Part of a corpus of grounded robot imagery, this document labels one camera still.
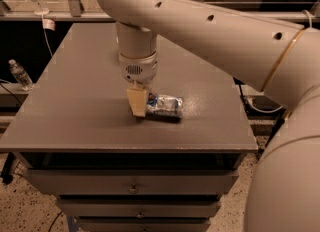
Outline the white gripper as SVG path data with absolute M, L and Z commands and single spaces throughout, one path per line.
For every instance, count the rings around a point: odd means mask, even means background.
M 133 83 L 127 89 L 127 97 L 132 114 L 136 117 L 146 116 L 147 90 L 139 84 L 150 84 L 156 76 L 158 65 L 157 53 L 145 58 L 127 58 L 119 55 L 120 71 L 124 79 Z

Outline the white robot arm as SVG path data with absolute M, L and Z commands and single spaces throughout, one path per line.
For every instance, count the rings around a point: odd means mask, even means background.
M 256 166 L 245 232 L 320 232 L 320 31 L 190 0 L 97 0 L 290 110 Z

